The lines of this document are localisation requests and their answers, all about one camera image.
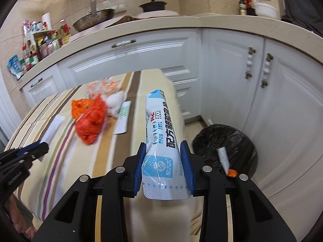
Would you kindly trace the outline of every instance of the trash can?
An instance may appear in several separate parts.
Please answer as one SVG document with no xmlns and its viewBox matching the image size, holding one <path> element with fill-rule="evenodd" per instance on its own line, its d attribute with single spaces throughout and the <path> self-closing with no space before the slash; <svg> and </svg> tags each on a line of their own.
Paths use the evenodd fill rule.
<svg viewBox="0 0 323 242">
<path fill-rule="evenodd" d="M 193 150 L 200 155 L 207 166 L 225 174 L 217 149 L 225 147 L 230 162 L 230 169 L 238 174 L 252 177 L 258 165 L 258 154 L 251 140 L 240 130 L 228 125 L 212 124 L 194 138 Z"/>
</svg>

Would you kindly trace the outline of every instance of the cabinet handle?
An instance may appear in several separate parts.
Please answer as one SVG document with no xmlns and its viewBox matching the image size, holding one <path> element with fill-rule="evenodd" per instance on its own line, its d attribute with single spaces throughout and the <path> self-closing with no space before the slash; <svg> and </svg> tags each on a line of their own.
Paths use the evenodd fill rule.
<svg viewBox="0 0 323 242">
<path fill-rule="evenodd" d="M 117 47 L 120 47 L 120 46 L 125 46 L 127 44 L 135 43 L 136 41 L 137 41 L 136 39 L 129 40 L 129 41 L 123 41 L 121 43 L 114 44 L 113 46 L 111 46 L 111 48 L 117 48 Z"/>
<path fill-rule="evenodd" d="M 266 86 L 268 86 L 268 75 L 270 73 L 271 70 L 271 61 L 274 59 L 274 57 L 272 56 L 272 54 L 268 53 L 267 54 L 267 58 L 266 58 L 266 63 L 264 64 L 264 70 L 263 70 L 263 78 L 261 81 L 261 88 L 265 88 Z"/>
<path fill-rule="evenodd" d="M 41 81 L 43 80 L 43 78 L 39 78 L 38 81 L 36 83 L 33 83 L 30 88 L 33 88 L 34 86 L 38 85 Z"/>
<path fill-rule="evenodd" d="M 252 77 L 251 67 L 252 67 L 252 58 L 254 53 L 256 53 L 256 50 L 253 49 L 252 47 L 249 47 L 247 67 L 246 67 L 245 77 L 244 77 L 245 79 L 249 79 Z"/>
</svg>

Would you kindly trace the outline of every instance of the frying pan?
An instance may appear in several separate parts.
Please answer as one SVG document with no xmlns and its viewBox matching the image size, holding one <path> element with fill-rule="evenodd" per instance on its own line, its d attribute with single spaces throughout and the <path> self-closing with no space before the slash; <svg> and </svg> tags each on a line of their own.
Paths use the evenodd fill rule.
<svg viewBox="0 0 323 242">
<path fill-rule="evenodd" d="M 91 13 L 77 20 L 73 24 L 73 27 L 76 29 L 76 31 L 82 32 L 99 23 L 112 19 L 113 16 L 113 9 L 96 11 L 96 0 L 91 0 Z"/>
</svg>

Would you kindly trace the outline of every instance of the white cabinet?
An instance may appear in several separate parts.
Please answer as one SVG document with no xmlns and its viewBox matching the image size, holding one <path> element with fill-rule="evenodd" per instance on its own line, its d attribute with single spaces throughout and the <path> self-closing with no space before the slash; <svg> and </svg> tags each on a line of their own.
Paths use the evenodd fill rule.
<svg viewBox="0 0 323 242">
<path fill-rule="evenodd" d="M 259 83 L 243 132 L 258 151 L 253 180 L 271 197 L 310 170 L 323 154 L 323 69 L 280 43 L 267 40 L 264 51 L 273 56 L 268 86 L 261 88 Z"/>
<path fill-rule="evenodd" d="M 26 84 L 22 91 L 29 106 L 34 107 L 40 100 L 66 89 L 57 65 L 53 65 Z"/>
<path fill-rule="evenodd" d="M 323 211 L 322 168 L 320 158 L 303 176 L 269 198 L 299 242 Z"/>
<path fill-rule="evenodd" d="M 187 119 L 200 114 L 200 104 L 192 104 L 200 95 L 197 36 L 194 29 L 129 35 L 81 51 L 61 61 L 59 69 L 72 88 L 113 75 L 159 68 L 174 82 Z"/>
<path fill-rule="evenodd" d="M 202 75 L 201 115 L 208 124 L 226 124 L 241 130 L 257 88 L 264 38 L 206 29 L 203 42 L 209 44 L 205 49 L 209 63 Z M 248 79 L 247 65 L 252 74 Z"/>
</svg>

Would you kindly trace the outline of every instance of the striped tablecloth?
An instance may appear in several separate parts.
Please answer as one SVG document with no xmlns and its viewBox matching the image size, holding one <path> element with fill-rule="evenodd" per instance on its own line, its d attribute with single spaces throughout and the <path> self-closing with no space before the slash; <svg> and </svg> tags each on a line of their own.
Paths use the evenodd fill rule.
<svg viewBox="0 0 323 242">
<path fill-rule="evenodd" d="M 56 115 L 65 120 L 57 130 L 49 152 L 36 160 L 30 176 L 18 187 L 15 195 L 34 214 L 36 227 L 42 223 L 56 203 L 82 174 L 105 175 L 122 165 L 126 157 L 135 155 L 145 142 L 145 95 L 155 89 L 165 92 L 178 143 L 185 139 L 185 126 L 171 81 L 159 69 L 126 73 L 112 77 L 120 80 L 125 100 L 131 101 L 128 130 L 114 135 L 115 118 L 107 120 L 92 145 L 84 144 L 75 133 L 71 116 L 72 100 L 85 97 L 86 85 L 77 86 L 40 101 L 23 119 L 8 142 L 6 150 L 23 147 L 41 139 Z M 200 229 L 201 203 L 195 198 L 180 201 L 156 201 L 143 196 L 142 188 L 135 199 L 125 201 L 127 227 L 132 241 L 166 241 L 156 239 L 156 230 L 167 227 L 174 241 L 193 241 Z M 97 212 L 101 211 L 101 197 Z M 96 217 L 96 241 L 100 241 L 100 219 Z"/>
</svg>

